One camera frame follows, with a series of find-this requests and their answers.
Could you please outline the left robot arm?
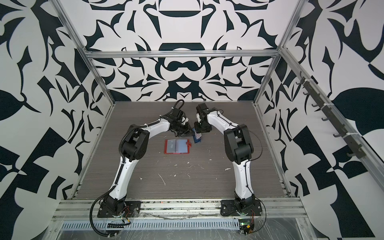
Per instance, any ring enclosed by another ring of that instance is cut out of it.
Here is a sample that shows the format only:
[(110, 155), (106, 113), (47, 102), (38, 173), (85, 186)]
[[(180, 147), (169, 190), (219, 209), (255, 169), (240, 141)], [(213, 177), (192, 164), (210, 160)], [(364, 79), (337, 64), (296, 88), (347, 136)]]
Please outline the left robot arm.
[(182, 110), (172, 108), (152, 123), (130, 126), (119, 144), (121, 159), (114, 182), (99, 200), (99, 218), (117, 217), (123, 213), (130, 179), (137, 163), (146, 154), (150, 138), (168, 131), (176, 137), (186, 137), (192, 133), (189, 120)]

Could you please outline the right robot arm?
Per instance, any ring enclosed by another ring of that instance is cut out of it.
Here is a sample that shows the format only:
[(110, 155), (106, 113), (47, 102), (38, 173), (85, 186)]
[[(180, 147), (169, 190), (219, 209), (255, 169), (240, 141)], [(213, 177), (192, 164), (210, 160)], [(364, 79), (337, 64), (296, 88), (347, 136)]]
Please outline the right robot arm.
[(232, 122), (219, 109), (209, 108), (206, 104), (199, 104), (196, 109), (196, 132), (209, 133), (212, 128), (216, 128), (222, 133), (225, 153), (234, 168), (235, 198), (221, 201), (221, 215), (227, 217), (259, 214), (262, 211), (261, 201), (256, 198), (251, 184), (250, 166), (254, 146), (248, 127)]

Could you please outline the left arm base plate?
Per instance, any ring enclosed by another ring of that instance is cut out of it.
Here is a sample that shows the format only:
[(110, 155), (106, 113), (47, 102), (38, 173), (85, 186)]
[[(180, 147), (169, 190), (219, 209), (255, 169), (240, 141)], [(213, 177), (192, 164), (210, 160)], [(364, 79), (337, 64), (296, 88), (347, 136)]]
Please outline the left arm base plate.
[(141, 201), (125, 201), (114, 205), (102, 202), (97, 217), (112, 218), (120, 215), (124, 218), (136, 217), (140, 213), (141, 203)]

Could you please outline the red leather card holder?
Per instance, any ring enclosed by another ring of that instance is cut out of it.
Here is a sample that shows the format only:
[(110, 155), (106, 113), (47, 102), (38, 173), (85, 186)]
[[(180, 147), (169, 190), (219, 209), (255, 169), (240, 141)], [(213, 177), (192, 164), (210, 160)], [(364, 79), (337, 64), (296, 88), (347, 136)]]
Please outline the red leather card holder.
[(188, 139), (166, 140), (164, 154), (189, 154), (192, 144)]

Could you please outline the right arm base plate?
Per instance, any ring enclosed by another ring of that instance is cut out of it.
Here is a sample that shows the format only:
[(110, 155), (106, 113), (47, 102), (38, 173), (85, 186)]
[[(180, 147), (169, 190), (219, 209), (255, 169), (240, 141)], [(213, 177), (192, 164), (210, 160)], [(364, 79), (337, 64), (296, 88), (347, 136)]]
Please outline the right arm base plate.
[(221, 200), (220, 214), (223, 217), (229, 216), (261, 216), (263, 207), (259, 200), (248, 198), (245, 200)]

